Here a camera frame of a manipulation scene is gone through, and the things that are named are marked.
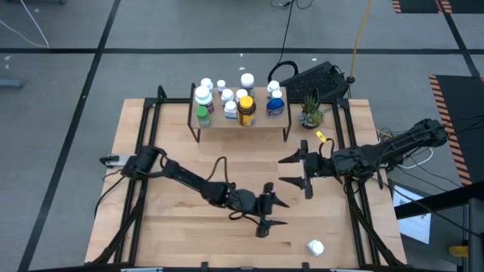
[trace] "potted plant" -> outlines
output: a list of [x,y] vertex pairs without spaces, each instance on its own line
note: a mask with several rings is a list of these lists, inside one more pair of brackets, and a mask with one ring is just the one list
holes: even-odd
[[317,128],[323,122],[323,113],[319,110],[319,99],[312,95],[304,97],[301,105],[302,112],[299,115],[301,125],[307,129]]

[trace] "gray floor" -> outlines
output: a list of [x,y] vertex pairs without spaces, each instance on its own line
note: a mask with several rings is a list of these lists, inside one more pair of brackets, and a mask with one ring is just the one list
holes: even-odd
[[[269,0],[122,0],[107,48],[278,48],[288,11]],[[27,2],[52,48],[96,48],[113,0]],[[352,48],[365,2],[315,0],[293,11],[289,48]],[[452,15],[468,48],[484,49],[483,15]],[[17,2],[0,1],[0,19],[34,42],[42,38]],[[0,48],[31,48],[0,26]],[[442,14],[395,14],[391,1],[375,1],[361,48],[458,48]],[[0,78],[24,78],[24,89],[0,91],[0,264],[16,270],[36,220],[92,54],[0,54]],[[329,60],[349,72],[350,54],[286,54],[300,70]],[[264,85],[278,54],[104,54],[95,75],[72,148],[31,269],[79,265],[90,237],[93,209],[101,192],[100,156],[110,152],[122,102],[153,96],[161,84],[170,97],[187,97],[202,77],[236,85],[240,68]],[[484,73],[484,56],[473,56]],[[352,87],[366,98],[377,127],[409,128],[425,117],[439,118],[428,75],[469,76],[460,55],[359,55]],[[275,77],[284,79],[289,70]],[[448,146],[425,164],[430,172],[458,182]],[[420,169],[409,173],[446,190],[455,186]],[[392,178],[427,193],[435,187],[395,171]],[[416,267],[455,266],[407,251]]]

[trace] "white cable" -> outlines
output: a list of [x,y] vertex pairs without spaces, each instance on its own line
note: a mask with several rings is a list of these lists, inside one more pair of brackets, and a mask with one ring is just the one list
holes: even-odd
[[424,159],[423,161],[421,161],[419,163],[416,163],[416,164],[414,164],[412,166],[398,165],[398,167],[399,168],[403,168],[403,169],[412,169],[412,168],[415,168],[417,166],[423,165],[425,162],[430,161],[430,159],[432,159],[432,156],[433,156],[433,150],[430,147],[429,147],[429,149],[430,149],[430,156],[428,158]]
[[17,30],[9,27],[9,25],[7,25],[6,23],[4,23],[4,21],[2,21],[2,19],[0,19],[0,23],[2,25],[4,25],[7,29],[9,29],[10,31],[18,34],[20,37],[22,37],[22,39],[26,40],[28,43],[30,43],[31,45],[35,45],[35,46],[38,46],[38,47],[42,47],[42,48],[45,48],[45,45],[40,45],[40,44],[37,44],[35,42],[32,42],[30,41],[26,36],[22,35],[22,33],[18,32]]
[[40,26],[37,24],[36,19],[34,19],[34,18],[33,18],[33,16],[31,15],[31,13],[30,13],[29,9],[27,8],[27,6],[26,6],[26,5],[25,5],[25,3],[23,2],[23,0],[20,0],[20,2],[22,3],[23,7],[25,8],[25,11],[26,11],[26,12],[29,14],[30,19],[32,19],[32,22],[33,22],[33,23],[34,23],[34,24],[37,26],[37,29],[39,30],[40,35],[42,35],[42,38],[44,39],[44,42],[45,42],[45,44],[47,45],[47,48],[49,48],[49,46],[48,46],[48,42],[47,42],[47,39],[45,38],[45,36],[44,36],[44,33],[43,33],[42,29],[40,29]]

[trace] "black keyboard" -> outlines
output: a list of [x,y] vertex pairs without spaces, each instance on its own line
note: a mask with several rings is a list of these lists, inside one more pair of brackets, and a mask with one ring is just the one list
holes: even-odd
[[342,98],[348,90],[344,76],[329,61],[279,83],[292,101],[300,102],[316,90],[320,99]]

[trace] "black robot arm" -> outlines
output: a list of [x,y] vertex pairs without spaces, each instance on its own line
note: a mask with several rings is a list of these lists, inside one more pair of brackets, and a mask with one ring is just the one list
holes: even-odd
[[[276,197],[272,182],[266,183],[263,192],[259,197],[256,197],[253,192],[248,190],[237,190],[235,183],[208,181],[180,166],[178,162],[169,159],[166,155],[165,150],[159,147],[142,147],[141,152],[137,156],[129,158],[126,166],[121,171],[121,175],[134,179],[170,178],[197,191],[212,206],[240,212],[241,216],[244,217],[247,215],[259,217],[256,231],[257,237],[267,236],[271,226],[286,224],[285,222],[267,220],[265,218],[266,215],[272,214],[273,205],[289,207]],[[158,156],[161,156],[160,166],[162,170],[151,173],[150,170],[153,168]]]
[[[424,119],[413,128],[388,141],[375,145],[363,145],[335,151],[330,158],[324,158],[316,152],[308,153],[308,143],[301,141],[301,148],[292,156],[279,163],[303,161],[304,178],[280,178],[282,181],[295,184],[301,190],[306,190],[306,199],[312,198],[310,179],[316,177],[335,177],[341,182],[341,177],[363,180],[371,178],[381,164],[403,156],[421,147],[439,147],[447,141],[444,127],[436,120]],[[380,189],[383,182],[379,178]]]

